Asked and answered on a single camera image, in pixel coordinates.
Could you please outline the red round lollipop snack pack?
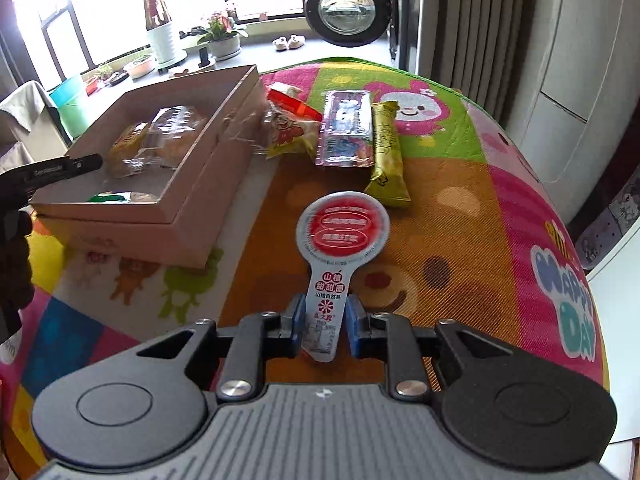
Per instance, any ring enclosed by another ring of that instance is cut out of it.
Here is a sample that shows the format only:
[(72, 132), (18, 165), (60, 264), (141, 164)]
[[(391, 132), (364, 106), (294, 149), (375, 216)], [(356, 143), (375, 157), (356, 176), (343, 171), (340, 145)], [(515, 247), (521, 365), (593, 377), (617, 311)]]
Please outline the red round lollipop snack pack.
[(311, 277), (305, 295), (303, 350), (320, 363), (337, 352), (350, 280), (390, 236), (390, 216), (375, 198), (337, 192), (310, 204), (296, 226), (296, 244)]

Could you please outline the yellow snack bar packet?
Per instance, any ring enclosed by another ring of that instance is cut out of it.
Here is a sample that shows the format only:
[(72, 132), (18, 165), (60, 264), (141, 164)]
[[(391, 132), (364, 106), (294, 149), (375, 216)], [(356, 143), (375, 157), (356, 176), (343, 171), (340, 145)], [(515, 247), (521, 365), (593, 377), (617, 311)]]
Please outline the yellow snack bar packet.
[(372, 104), (374, 165), (364, 192), (387, 207), (406, 208), (411, 197), (404, 178), (399, 134), (395, 119), (396, 101)]

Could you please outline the pink blue snack packet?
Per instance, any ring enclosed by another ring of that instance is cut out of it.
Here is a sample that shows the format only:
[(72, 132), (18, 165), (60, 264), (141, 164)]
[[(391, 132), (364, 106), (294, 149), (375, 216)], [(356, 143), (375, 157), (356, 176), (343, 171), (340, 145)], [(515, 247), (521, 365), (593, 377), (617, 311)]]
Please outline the pink blue snack packet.
[(326, 94), (316, 165), (338, 168), (373, 166), (373, 122), (369, 92), (333, 90)]

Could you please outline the red yellow snack bag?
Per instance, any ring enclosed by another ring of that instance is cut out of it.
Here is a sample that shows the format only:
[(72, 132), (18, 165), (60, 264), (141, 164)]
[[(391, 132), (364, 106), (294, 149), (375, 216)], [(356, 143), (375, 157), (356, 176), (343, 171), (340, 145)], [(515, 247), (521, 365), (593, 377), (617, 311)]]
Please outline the red yellow snack bag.
[(284, 154), (316, 158), (322, 114), (299, 99), (301, 93), (298, 87), (280, 82), (267, 87), (264, 116), (267, 158)]

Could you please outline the beige covered sofa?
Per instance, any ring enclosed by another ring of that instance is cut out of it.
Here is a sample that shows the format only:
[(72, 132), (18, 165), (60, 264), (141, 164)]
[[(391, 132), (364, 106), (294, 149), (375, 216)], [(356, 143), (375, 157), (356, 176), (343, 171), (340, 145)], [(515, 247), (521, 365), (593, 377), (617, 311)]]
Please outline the beige covered sofa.
[(68, 150), (58, 107), (38, 81), (27, 81), (7, 96), (0, 119), (2, 174)]

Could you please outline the teal plastic bucket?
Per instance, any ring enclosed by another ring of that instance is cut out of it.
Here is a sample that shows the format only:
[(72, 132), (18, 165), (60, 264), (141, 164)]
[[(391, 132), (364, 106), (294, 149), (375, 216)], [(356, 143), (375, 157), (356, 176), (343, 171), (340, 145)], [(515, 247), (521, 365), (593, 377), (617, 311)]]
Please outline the teal plastic bucket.
[(88, 115), (88, 94), (85, 81), (79, 74), (58, 84), (49, 96), (58, 108), (62, 125), (73, 139), (82, 136), (91, 122)]

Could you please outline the yellow wrapped cake pack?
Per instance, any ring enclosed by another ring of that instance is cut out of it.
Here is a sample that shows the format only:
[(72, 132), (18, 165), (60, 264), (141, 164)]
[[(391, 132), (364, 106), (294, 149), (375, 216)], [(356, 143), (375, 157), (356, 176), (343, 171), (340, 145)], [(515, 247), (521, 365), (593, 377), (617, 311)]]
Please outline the yellow wrapped cake pack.
[(106, 156), (107, 171), (113, 178), (123, 178), (130, 174), (126, 159), (133, 159), (140, 151), (141, 145), (149, 131), (147, 122), (129, 125), (112, 144)]

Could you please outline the brown cardboard box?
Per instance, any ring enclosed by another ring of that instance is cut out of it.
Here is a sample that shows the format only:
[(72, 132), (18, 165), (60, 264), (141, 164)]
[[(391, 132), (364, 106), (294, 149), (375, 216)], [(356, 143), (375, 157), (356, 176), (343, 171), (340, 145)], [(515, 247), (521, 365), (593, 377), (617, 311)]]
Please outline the brown cardboard box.
[[(144, 166), (123, 178), (106, 156), (126, 127), (161, 108), (194, 106), (207, 122), (177, 169)], [(125, 92), (73, 144), (71, 158), (99, 154), (99, 170), (40, 188), (30, 203), (63, 244), (149, 262), (204, 266), (242, 182), (266, 107), (253, 65), (210, 70)]]

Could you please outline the colourful cartoon play mat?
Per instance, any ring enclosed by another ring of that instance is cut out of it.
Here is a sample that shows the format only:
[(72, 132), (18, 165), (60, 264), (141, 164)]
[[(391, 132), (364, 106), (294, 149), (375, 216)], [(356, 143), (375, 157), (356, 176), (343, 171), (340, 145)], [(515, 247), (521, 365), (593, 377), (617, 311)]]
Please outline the colourful cartoon play mat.
[[(396, 125), (410, 204), (390, 211), (384, 250), (352, 277), (369, 311), (430, 326), (455, 318), (608, 382), (594, 301), (564, 224), (532, 168), (484, 110), (400, 70), (323, 60), (266, 73), (313, 108), (330, 90), (363, 89), (399, 105)], [(326, 194), (363, 190), (363, 168), (316, 166), (303, 154), (255, 157), (201, 269), (29, 237), (35, 296), (1, 350), (2, 474), (26, 479), (46, 458), (30, 414), (50, 382), (199, 318), (233, 325), (281, 310), (309, 270), (295, 244), (303, 210)]]

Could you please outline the clear wrapped bread pack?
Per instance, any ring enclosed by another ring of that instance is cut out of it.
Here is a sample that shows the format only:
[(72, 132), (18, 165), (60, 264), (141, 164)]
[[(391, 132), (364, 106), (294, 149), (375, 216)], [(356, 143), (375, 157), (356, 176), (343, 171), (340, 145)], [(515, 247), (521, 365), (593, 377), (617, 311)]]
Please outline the clear wrapped bread pack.
[(206, 122), (194, 106), (161, 108), (149, 125), (136, 157), (144, 166), (177, 169)]

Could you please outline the low bowl planter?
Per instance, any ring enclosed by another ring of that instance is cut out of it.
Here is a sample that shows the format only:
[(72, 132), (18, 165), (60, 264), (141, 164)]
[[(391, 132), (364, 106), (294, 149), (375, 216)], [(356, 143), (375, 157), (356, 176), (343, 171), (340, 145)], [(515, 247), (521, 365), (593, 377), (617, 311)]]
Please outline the low bowl planter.
[(152, 53), (145, 53), (124, 66), (124, 71), (132, 79), (140, 79), (155, 69), (155, 56)]

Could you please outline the tall plant white pot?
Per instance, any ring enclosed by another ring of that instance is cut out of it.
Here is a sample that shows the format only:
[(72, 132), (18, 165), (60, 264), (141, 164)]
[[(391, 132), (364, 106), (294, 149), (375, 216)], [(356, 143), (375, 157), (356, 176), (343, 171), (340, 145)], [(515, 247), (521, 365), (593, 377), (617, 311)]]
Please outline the tall plant white pot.
[(145, 29), (158, 68), (168, 70), (182, 60), (179, 35), (165, 0), (143, 0)]

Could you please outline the pink flower pot plant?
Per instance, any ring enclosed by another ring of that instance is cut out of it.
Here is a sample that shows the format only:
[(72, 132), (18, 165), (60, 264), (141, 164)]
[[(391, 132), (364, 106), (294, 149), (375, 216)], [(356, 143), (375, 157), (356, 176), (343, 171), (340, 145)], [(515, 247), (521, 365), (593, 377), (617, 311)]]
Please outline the pink flower pot plant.
[(248, 32), (242, 25), (235, 23), (234, 18), (224, 13), (214, 13), (207, 20), (205, 34), (198, 40), (217, 61), (227, 61), (241, 51), (241, 39), (247, 38)]

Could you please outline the white slippers pair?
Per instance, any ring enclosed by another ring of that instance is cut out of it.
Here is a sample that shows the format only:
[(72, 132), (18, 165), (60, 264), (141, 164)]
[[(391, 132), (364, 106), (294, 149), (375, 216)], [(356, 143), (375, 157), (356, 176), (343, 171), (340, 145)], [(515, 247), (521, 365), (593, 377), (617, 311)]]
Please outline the white slippers pair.
[(302, 35), (291, 35), (288, 38), (281, 36), (273, 40), (272, 45), (277, 52), (298, 50), (306, 44), (306, 37)]

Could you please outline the black washing machine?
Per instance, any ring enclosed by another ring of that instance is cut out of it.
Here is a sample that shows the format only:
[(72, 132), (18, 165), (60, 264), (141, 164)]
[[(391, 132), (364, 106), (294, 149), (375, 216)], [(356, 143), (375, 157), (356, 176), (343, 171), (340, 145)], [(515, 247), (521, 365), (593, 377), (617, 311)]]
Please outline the black washing machine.
[(392, 16), (386, 32), (390, 59), (409, 73), (418, 69), (422, 1), (390, 0)]

